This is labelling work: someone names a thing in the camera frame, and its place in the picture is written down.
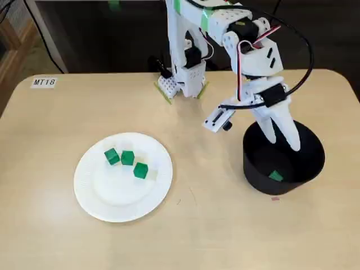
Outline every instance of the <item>table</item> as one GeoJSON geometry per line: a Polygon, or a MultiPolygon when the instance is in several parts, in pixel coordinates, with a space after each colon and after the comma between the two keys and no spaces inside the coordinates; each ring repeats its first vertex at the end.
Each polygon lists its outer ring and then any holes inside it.
{"type": "MultiPolygon", "coordinates": [[[[303,73],[283,75],[292,85],[303,73]]],[[[56,75],[55,89],[21,82],[0,119],[0,269],[358,269],[360,106],[349,83],[315,70],[292,96],[326,164],[272,201],[242,172],[251,112],[237,112],[227,133],[201,126],[236,85],[230,72],[206,75],[200,100],[179,95],[172,105],[155,74],[56,75]],[[142,219],[101,222],[78,205],[74,170],[95,142],[129,131],[164,144],[173,184],[142,219]]]]}

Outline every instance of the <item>black bowl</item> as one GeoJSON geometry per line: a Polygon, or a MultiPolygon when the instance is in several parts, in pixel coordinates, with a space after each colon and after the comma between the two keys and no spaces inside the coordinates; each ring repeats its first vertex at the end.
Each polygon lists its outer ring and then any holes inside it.
{"type": "Polygon", "coordinates": [[[314,179],[325,163],[324,148],[316,135],[295,121],[301,149],[291,149],[279,128],[273,123],[276,143],[270,143],[258,123],[252,124],[244,135],[244,173],[247,181],[269,195],[285,194],[314,179]]]}

